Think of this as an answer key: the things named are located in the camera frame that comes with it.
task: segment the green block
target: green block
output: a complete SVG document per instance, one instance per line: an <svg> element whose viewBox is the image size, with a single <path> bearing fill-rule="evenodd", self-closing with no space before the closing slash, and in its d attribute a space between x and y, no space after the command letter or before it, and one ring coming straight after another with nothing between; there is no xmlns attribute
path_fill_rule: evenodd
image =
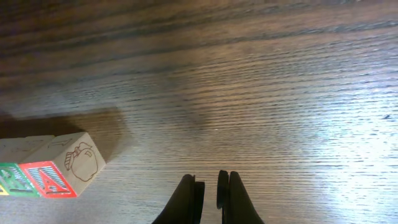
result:
<svg viewBox="0 0 398 224"><path fill-rule="evenodd" d="M0 184L9 195L21 197L40 196L16 163L0 163Z"/></svg>

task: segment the block with apple drawing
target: block with apple drawing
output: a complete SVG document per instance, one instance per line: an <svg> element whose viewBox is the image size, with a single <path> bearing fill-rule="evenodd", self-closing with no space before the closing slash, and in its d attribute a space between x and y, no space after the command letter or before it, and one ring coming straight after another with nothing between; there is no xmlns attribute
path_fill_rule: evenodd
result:
<svg viewBox="0 0 398 224"><path fill-rule="evenodd" d="M104 166L86 132L57 136L19 164L41 196L47 198L79 196Z"/></svg>
<svg viewBox="0 0 398 224"><path fill-rule="evenodd" d="M0 139L0 195L39 197L18 163L45 147L54 136Z"/></svg>

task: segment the brown wooden surface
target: brown wooden surface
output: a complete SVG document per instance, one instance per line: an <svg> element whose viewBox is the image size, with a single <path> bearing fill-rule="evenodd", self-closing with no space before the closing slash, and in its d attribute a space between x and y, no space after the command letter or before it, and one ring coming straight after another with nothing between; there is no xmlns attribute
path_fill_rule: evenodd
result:
<svg viewBox="0 0 398 224"><path fill-rule="evenodd" d="M236 170L266 223L398 223L398 2L0 3L0 137L86 130L81 197L1 223L151 223Z"/></svg>

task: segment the yellow block face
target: yellow block face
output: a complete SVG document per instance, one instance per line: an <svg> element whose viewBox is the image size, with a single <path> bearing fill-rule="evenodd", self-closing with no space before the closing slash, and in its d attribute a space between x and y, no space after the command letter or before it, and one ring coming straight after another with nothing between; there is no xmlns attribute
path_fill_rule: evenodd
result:
<svg viewBox="0 0 398 224"><path fill-rule="evenodd" d="M6 190L4 190L1 184L0 184L0 195L8 195L8 193L6 192Z"/></svg>

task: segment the tabletop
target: tabletop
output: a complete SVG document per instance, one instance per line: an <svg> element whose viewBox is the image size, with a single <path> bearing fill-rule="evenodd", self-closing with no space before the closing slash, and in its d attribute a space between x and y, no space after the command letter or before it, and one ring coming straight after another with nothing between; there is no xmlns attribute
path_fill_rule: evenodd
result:
<svg viewBox="0 0 398 224"><path fill-rule="evenodd" d="M88 131L78 198L1 223L151 223L220 169L265 223L398 223L398 2L2 1L0 138Z"/></svg>

